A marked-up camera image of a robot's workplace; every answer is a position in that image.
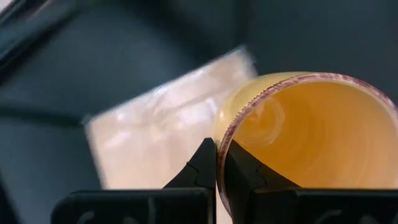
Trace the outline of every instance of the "blurred background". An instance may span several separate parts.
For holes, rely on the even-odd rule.
[[[398,101],[398,2],[392,0],[14,0],[1,6],[1,223],[50,223],[58,200],[101,189],[84,118],[241,45],[260,75],[342,73]]]

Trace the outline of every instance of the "dark background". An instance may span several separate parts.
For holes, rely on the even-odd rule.
[[[58,2],[68,1],[13,4],[0,17],[0,36],[13,21],[28,21]],[[68,193],[100,189],[84,130],[74,120],[242,44],[260,74],[343,73],[397,103],[397,20],[393,0],[88,1],[0,65],[0,221],[49,223],[52,207]],[[49,114],[65,121],[41,119]]]

